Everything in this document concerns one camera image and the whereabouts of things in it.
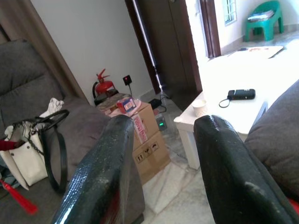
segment paper cup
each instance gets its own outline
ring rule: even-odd
[[[196,99],[191,105],[196,117],[201,117],[204,115],[204,107],[206,106],[206,101],[204,99]]]

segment brown cardboard box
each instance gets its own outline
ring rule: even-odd
[[[135,127],[133,149],[136,149],[159,131],[159,127],[151,105],[144,102],[132,119]]]
[[[170,163],[169,154],[160,131],[133,151],[133,159],[142,185]]]

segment black bag strap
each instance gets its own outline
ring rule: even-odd
[[[48,123],[47,126],[43,127],[44,131],[49,130],[50,128],[56,126],[60,121],[62,121],[63,119],[65,119],[68,115],[69,115],[69,111],[68,110],[60,110],[57,111],[45,118],[41,118],[41,117],[36,117],[36,121],[34,122],[33,126],[36,126],[39,123]],[[60,117],[56,120],[52,120],[51,118],[60,115]]]
[[[48,178],[50,181],[50,184],[52,188],[57,193],[64,193],[67,185],[67,152],[66,152],[66,146],[65,146],[65,140],[63,135],[57,130],[57,124],[65,119],[69,114],[68,110],[61,110],[56,113],[51,114],[48,117],[45,118],[38,118],[38,123],[48,123],[44,128],[40,130],[40,137],[43,144],[43,151],[44,151],[44,159],[45,159],[45,166],[48,174]],[[55,117],[57,115],[61,115],[58,119],[52,120],[50,118]],[[45,132],[49,130],[50,128],[54,128],[54,133],[57,136],[58,143],[59,143],[59,150],[60,150],[60,183],[55,180],[52,168],[51,168],[51,153],[50,150],[46,144],[46,138],[45,138]]]
[[[51,153],[46,144],[45,140],[45,131],[41,131],[41,140],[43,144],[43,152],[44,152],[44,159],[45,159],[45,166],[48,174],[48,178],[52,188],[57,193],[64,193],[67,185],[67,152],[66,146],[63,135],[58,132],[57,126],[54,126],[54,133],[56,133],[58,143],[59,143],[59,150],[60,150],[60,184],[55,180],[55,177],[52,172],[51,168]]]

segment door frame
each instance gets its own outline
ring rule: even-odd
[[[143,37],[143,34],[142,34],[142,30],[141,30],[141,27],[140,27],[140,24],[139,24],[139,21],[138,21],[138,16],[137,16],[137,13],[135,11],[133,1],[132,0],[125,0],[125,2],[126,2],[126,5],[127,5],[129,16],[131,18],[131,21],[132,21],[137,39],[138,39],[138,43],[139,43],[139,46],[140,46],[140,49],[141,49],[146,67],[147,67],[148,72],[149,72],[149,77],[150,77],[151,83],[153,85],[155,93],[158,94],[158,93],[161,92],[161,89],[159,87],[159,83],[158,83],[157,78],[156,78],[156,70],[155,70],[155,67],[153,66],[153,64],[151,62],[150,54],[149,54],[148,49],[146,47],[146,43],[145,43],[145,40],[144,40],[144,37]]]
[[[208,57],[221,56],[214,0],[200,0]]]
[[[205,31],[205,37],[206,37],[206,44],[207,44],[207,51],[208,51],[208,57],[214,58],[221,55],[220,50],[220,42],[219,42],[219,36],[218,36],[218,28],[217,28],[217,20],[216,20],[216,11],[215,11],[215,3],[214,0],[198,0],[200,1],[201,10],[202,10],[202,17],[203,17],[203,24],[204,24],[204,31]],[[135,7],[133,4],[133,0],[125,0],[129,16],[131,18],[138,43],[140,46],[140,49],[142,51],[142,55],[145,61],[145,64],[147,66],[149,77],[151,79],[153,88],[155,90],[155,93],[160,92],[159,83],[156,78],[156,70],[152,65],[150,54],[147,50],[146,43],[142,34],[142,29],[140,27],[138,16],[135,11]],[[187,11],[187,6],[185,0],[179,0],[181,10],[182,10],[182,16],[183,16],[183,23],[185,27],[185,33],[187,35],[187,42],[188,42],[188,48],[189,48],[189,54],[191,58],[191,64],[192,64],[192,70],[193,75],[196,83],[196,88],[198,93],[202,92],[202,85],[201,80],[199,76],[199,68],[192,38],[192,32],[190,28],[189,23],[189,16]]]

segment green chair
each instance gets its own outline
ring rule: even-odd
[[[279,32],[282,34],[284,32],[284,23],[282,18],[282,12],[280,8],[280,3],[278,1],[268,1],[261,5],[259,5],[252,13],[261,13],[269,10],[274,11],[274,15],[265,20],[265,21],[257,21],[257,22],[249,22],[246,24],[246,34],[245,41],[249,41],[249,32],[251,29],[253,30],[253,35],[261,34],[262,31],[264,33],[265,41],[270,41],[273,39],[274,35],[274,24],[278,20],[279,24]]]

